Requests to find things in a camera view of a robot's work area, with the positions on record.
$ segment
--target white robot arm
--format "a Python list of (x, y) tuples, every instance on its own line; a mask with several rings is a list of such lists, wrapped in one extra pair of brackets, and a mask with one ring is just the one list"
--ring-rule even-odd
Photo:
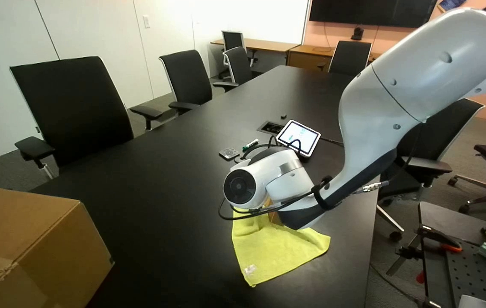
[[(339, 123), (345, 162), (312, 195), (278, 210), (283, 224), (307, 228), (396, 158), (417, 124), (460, 98), (486, 93), (486, 12), (454, 9), (421, 26), (366, 67), (345, 88)], [(231, 168), (224, 195), (237, 208), (274, 207), (314, 184), (293, 150), (271, 148)]]

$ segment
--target television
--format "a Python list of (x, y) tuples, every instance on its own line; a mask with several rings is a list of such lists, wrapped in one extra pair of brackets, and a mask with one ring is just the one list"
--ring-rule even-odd
[(436, 0), (313, 0), (310, 20), (330, 23), (419, 27)]

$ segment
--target cardboard box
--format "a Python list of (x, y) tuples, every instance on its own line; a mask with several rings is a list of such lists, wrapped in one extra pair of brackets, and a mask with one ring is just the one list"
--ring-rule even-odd
[(0, 189), (0, 308), (80, 308), (112, 268), (80, 201)]

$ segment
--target black strap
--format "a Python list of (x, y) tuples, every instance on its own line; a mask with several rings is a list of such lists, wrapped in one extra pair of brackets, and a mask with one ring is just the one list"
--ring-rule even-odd
[(319, 206), (324, 210), (331, 210), (337, 207), (337, 204), (328, 204), (327, 201), (325, 201), (325, 199), (323, 199), (323, 197), (321, 197), (321, 194), (319, 193), (321, 188), (325, 187), (325, 185), (327, 185), (332, 179), (333, 177), (327, 175), (326, 177), (321, 179), (321, 183), (311, 188), (311, 192), (313, 193), (317, 204), (319, 204)]

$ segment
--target yellow cloth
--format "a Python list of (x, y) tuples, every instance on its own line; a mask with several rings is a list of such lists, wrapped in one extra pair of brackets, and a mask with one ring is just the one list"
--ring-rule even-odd
[[(234, 217), (241, 216), (234, 212)], [(231, 240), (243, 277), (251, 287), (283, 275), (324, 254), (331, 237), (306, 228), (273, 224), (268, 215), (234, 220)]]

